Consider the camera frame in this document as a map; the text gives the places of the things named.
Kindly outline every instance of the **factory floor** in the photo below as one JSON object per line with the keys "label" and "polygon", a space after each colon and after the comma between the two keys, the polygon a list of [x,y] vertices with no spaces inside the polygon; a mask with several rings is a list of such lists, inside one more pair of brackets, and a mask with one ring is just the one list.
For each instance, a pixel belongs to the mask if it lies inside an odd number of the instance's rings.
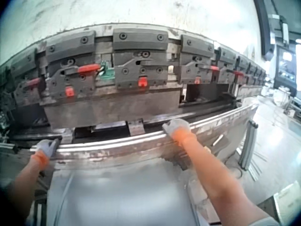
{"label": "factory floor", "polygon": [[[257,156],[253,160],[262,173],[254,181],[249,172],[240,179],[249,199],[259,204],[294,181],[301,184],[301,125],[283,114],[270,97],[258,96],[260,106],[254,116],[259,124],[255,151],[267,157],[267,162]],[[227,166],[237,162],[234,155]]]}

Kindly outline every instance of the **red clamp lever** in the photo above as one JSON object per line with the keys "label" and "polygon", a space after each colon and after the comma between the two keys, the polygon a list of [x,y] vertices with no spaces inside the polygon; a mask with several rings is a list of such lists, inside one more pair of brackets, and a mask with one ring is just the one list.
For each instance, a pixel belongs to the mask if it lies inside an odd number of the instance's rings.
{"label": "red clamp lever", "polygon": [[244,75],[245,75],[244,73],[239,72],[239,71],[234,71],[233,73],[234,73],[235,75],[237,75],[237,76],[244,76]]}
{"label": "red clamp lever", "polygon": [[39,84],[40,81],[41,81],[41,78],[36,78],[36,79],[30,80],[30,81],[27,81],[25,83],[24,87],[26,88],[26,87],[36,86]]}
{"label": "red clamp lever", "polygon": [[219,71],[220,69],[218,67],[216,67],[216,66],[211,66],[211,70],[212,71]]}
{"label": "red clamp lever", "polygon": [[78,72],[79,73],[86,73],[86,72],[93,72],[100,69],[100,66],[98,64],[92,64],[92,65],[84,65],[79,67]]}

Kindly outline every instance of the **cable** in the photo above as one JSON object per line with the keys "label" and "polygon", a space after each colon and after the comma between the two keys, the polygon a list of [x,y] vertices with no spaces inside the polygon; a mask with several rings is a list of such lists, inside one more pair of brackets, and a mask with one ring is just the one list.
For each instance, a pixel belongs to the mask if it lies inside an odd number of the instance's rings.
{"label": "cable", "polygon": [[66,195],[67,195],[67,192],[69,190],[69,187],[70,187],[70,184],[73,180],[73,177],[74,177],[74,172],[71,173],[69,179],[68,179],[68,182],[66,184],[66,187],[64,189],[64,192],[63,192],[63,195],[62,195],[62,200],[61,200],[61,203],[59,205],[59,207],[57,208],[57,211],[55,213],[55,221],[54,221],[54,226],[57,226],[58,225],[58,221],[60,219],[60,216],[61,216],[61,212],[62,212],[62,208],[63,208],[63,204],[64,204],[64,201],[65,201],[65,198],[66,198]]}

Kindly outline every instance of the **person's right hand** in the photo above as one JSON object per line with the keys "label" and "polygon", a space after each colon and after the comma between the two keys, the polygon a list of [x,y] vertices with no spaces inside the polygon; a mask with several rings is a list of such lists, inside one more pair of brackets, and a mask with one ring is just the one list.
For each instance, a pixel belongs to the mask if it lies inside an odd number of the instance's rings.
{"label": "person's right hand", "polygon": [[197,139],[196,135],[191,132],[189,123],[183,119],[172,119],[162,127],[179,146],[182,146],[184,141],[190,138]]}
{"label": "person's right hand", "polygon": [[40,169],[44,168],[49,164],[49,159],[55,151],[55,142],[52,140],[41,140],[37,144],[36,153],[31,156],[34,160],[39,162]]}

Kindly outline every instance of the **metal support leg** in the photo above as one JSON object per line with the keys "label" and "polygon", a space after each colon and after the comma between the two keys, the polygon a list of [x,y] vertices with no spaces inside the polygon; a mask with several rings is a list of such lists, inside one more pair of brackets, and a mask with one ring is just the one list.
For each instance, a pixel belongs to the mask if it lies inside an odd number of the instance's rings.
{"label": "metal support leg", "polygon": [[248,122],[246,141],[238,162],[240,167],[244,170],[248,170],[251,164],[251,160],[255,148],[257,128],[258,128],[258,124],[256,124],[254,121],[250,120]]}

